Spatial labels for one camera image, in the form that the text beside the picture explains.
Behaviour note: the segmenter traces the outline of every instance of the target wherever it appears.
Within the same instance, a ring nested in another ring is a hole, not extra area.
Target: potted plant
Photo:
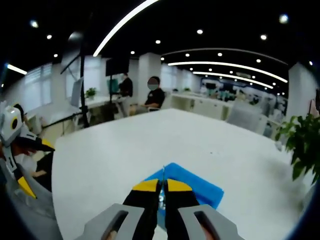
[[[85,97],[87,99],[94,99],[95,95],[97,93],[97,89],[95,87],[90,87],[87,91],[85,91]]]
[[[320,117],[312,114],[305,119],[292,116],[290,122],[284,122],[278,129],[275,140],[278,141],[281,136],[287,138],[286,151],[292,151],[292,179],[296,180],[301,174],[304,176],[312,171],[313,185],[320,176]],[[303,201],[304,208],[309,204],[313,191],[314,186]]]

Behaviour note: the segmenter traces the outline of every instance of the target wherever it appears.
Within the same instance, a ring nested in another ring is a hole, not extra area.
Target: man standing
[[[151,90],[144,104],[133,109],[130,115],[138,115],[148,112],[148,108],[160,109],[165,101],[165,92],[160,88],[160,78],[152,76],[148,80],[148,88]]]
[[[122,102],[119,103],[120,110],[123,117],[127,117],[130,111],[131,98],[133,95],[133,83],[128,77],[128,73],[123,73],[123,82],[119,84],[120,95],[125,97]]]

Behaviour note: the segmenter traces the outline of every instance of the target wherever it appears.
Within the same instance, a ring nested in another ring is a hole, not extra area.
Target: white desk
[[[224,190],[217,210],[246,240],[284,239],[306,193],[293,190],[290,155],[274,141],[176,109],[92,126],[59,138],[55,149],[53,205],[64,240],[171,162]],[[158,227],[153,239],[166,234]]]

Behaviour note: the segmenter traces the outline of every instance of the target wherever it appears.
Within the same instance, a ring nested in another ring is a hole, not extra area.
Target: gray gripper housing
[[[184,221],[189,240],[206,240],[205,233],[196,216],[204,221],[216,239],[244,240],[238,235],[237,226],[209,205],[182,207],[178,211]],[[143,212],[144,208],[141,207],[115,203],[87,222],[83,234],[75,240],[106,239],[115,222],[123,215],[126,217],[114,240],[132,240]]]

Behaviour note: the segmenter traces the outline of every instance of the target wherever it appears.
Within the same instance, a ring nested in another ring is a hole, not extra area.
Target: white chair
[[[252,132],[259,126],[262,110],[246,102],[235,101],[226,122]]]

